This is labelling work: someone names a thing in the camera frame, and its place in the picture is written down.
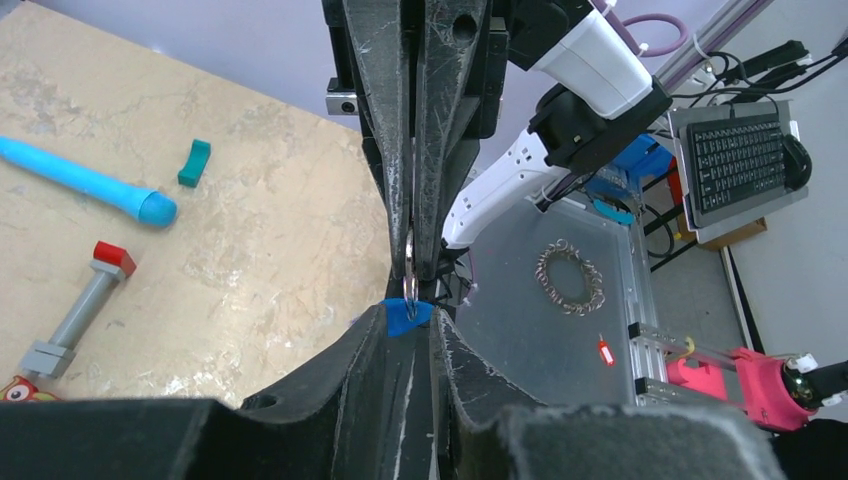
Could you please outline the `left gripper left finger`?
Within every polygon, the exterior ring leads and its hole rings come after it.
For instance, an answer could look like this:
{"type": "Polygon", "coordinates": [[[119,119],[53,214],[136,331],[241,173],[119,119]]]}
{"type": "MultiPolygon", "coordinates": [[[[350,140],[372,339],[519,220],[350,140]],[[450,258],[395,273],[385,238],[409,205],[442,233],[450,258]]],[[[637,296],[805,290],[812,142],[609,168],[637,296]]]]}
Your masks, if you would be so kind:
{"type": "Polygon", "coordinates": [[[237,409],[210,398],[1,407],[5,479],[424,479],[425,327],[391,338],[370,307],[335,343],[237,409]]]}

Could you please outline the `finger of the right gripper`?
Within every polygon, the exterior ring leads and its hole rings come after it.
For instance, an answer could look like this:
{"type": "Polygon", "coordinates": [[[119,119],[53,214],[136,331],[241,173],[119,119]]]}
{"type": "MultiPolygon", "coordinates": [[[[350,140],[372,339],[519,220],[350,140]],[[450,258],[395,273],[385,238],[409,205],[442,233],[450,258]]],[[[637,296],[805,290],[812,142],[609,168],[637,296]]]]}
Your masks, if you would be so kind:
{"type": "Polygon", "coordinates": [[[401,1],[345,1],[343,9],[371,131],[382,156],[392,273],[405,274],[411,222],[410,43],[401,1]]]}
{"type": "Polygon", "coordinates": [[[459,111],[490,12],[488,1],[425,1],[416,60],[413,227],[415,269],[432,279],[447,192],[447,158],[463,129],[459,111]]]}

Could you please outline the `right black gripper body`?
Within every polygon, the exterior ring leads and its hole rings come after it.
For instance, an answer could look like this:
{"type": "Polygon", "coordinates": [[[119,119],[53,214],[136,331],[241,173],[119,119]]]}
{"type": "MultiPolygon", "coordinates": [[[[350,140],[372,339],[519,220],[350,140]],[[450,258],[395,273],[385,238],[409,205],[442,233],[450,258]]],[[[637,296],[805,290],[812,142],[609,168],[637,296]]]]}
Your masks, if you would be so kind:
{"type": "Polygon", "coordinates": [[[437,160],[427,179],[441,192],[465,184],[480,142],[497,125],[508,49],[508,1],[325,1],[336,74],[326,93],[332,115],[359,119],[375,182],[386,191],[392,160],[437,160]]]}

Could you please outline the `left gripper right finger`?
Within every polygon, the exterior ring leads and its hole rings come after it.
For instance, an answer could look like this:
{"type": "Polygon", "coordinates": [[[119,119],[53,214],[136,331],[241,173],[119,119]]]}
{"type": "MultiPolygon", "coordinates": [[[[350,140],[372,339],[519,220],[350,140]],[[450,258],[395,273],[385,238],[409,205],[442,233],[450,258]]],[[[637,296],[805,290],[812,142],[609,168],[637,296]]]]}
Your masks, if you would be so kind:
{"type": "Polygon", "coordinates": [[[708,405],[545,405],[430,321],[440,479],[781,479],[764,434],[708,405]]]}

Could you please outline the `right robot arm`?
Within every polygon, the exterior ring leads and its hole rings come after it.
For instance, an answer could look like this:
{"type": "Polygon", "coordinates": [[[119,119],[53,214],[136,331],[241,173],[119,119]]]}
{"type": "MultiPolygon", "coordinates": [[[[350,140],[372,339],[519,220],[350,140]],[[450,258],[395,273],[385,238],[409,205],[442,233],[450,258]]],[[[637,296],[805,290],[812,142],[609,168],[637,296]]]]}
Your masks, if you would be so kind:
{"type": "Polygon", "coordinates": [[[602,1],[326,1],[340,94],[358,115],[388,218],[391,272],[429,281],[467,240],[461,188],[493,135],[508,64],[554,80],[525,136],[556,191],[608,164],[671,104],[602,1]]]}

